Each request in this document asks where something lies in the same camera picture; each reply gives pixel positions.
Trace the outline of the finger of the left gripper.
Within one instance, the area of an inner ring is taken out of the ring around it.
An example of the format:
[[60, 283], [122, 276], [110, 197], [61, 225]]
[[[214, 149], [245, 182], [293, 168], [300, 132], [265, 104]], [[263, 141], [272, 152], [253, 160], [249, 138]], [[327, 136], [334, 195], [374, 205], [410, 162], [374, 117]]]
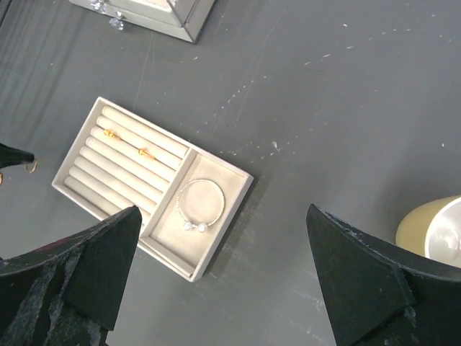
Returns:
[[31, 164], [34, 161], [34, 154], [0, 143], [0, 169]]

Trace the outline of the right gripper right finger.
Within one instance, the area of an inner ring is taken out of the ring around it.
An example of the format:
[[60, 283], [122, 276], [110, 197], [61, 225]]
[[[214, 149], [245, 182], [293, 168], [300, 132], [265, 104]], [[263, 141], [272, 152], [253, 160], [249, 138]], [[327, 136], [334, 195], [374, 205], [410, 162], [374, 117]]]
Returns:
[[310, 248], [337, 345], [459, 345], [460, 269], [312, 204]]

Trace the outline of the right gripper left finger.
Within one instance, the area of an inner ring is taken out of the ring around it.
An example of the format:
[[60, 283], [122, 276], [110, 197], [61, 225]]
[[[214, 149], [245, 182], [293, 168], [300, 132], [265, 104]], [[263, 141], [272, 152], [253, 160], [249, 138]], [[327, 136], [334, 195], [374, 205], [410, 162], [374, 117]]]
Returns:
[[1, 261], [2, 345], [105, 345], [142, 217], [126, 208], [89, 229]]

